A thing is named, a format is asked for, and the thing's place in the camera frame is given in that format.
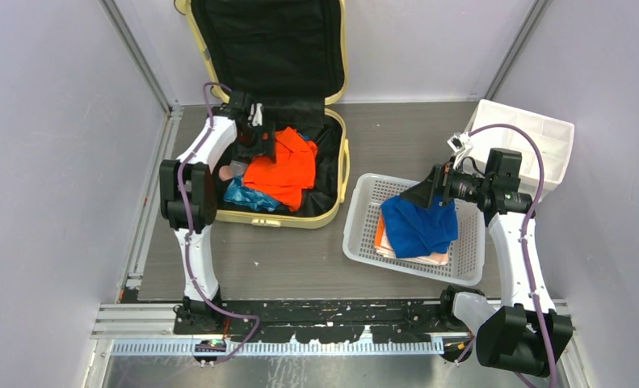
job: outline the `blue cloth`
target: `blue cloth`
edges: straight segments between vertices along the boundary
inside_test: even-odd
[[[455,202],[440,206],[437,196],[426,210],[394,196],[381,205],[385,233],[398,258],[428,256],[433,252],[446,253],[450,243],[457,240],[457,211]]]
[[[256,212],[262,209],[273,212],[281,205],[279,201],[271,198],[267,194],[243,186],[243,177],[240,175],[234,176],[233,179],[231,179],[231,183],[229,183],[224,193],[224,201],[247,206]]]

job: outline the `gray wooden tabletop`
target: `gray wooden tabletop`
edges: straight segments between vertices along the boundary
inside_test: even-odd
[[[446,140],[463,130],[475,103],[337,104],[346,122],[351,175],[345,204],[318,230],[261,228],[217,222],[212,257],[224,299],[438,297],[446,283],[357,263],[343,254],[343,226],[352,190],[365,173],[421,180],[451,153]],[[202,107],[183,114],[174,154],[203,128]],[[486,265],[478,288],[499,297],[498,263],[486,239]],[[159,218],[150,243],[139,298],[178,300],[183,265],[174,233]]]

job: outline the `orange shirt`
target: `orange shirt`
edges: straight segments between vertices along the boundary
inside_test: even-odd
[[[243,184],[263,192],[296,212],[302,204],[302,189],[314,187],[317,145],[287,127],[276,133],[276,163],[259,156],[248,166]]]

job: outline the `white storage box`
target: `white storage box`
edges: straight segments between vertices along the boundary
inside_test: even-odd
[[[574,144],[574,125],[522,109],[494,103],[487,99],[479,101],[465,132],[489,124],[512,124],[526,132],[538,145],[545,166],[543,197],[554,190],[564,179],[569,165],[571,147]],[[491,148],[500,147],[520,151],[522,155],[520,192],[535,196],[538,187],[538,162],[528,141],[511,129],[487,129],[473,136],[472,158],[481,170],[486,168]],[[465,171],[472,172],[471,163],[465,163]]]
[[[357,180],[343,230],[343,252],[349,259],[394,271],[410,273],[456,285],[472,286],[481,281],[486,260],[486,224],[475,204],[456,201],[459,238],[452,242],[449,263],[419,264],[386,259],[376,253],[374,238],[380,205],[418,182],[386,175],[365,174]]]

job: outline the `suitcase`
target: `suitcase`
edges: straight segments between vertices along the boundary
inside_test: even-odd
[[[263,103],[264,120],[277,130],[296,128],[317,144],[315,187],[303,190],[290,212],[255,212],[223,201],[229,182],[218,170],[237,158],[229,147],[213,173],[217,220],[255,226],[315,229],[334,219],[345,201],[350,151],[345,122],[326,105],[347,89],[343,0],[180,0],[205,66],[215,82],[251,93]],[[223,102],[218,86],[212,93]]]

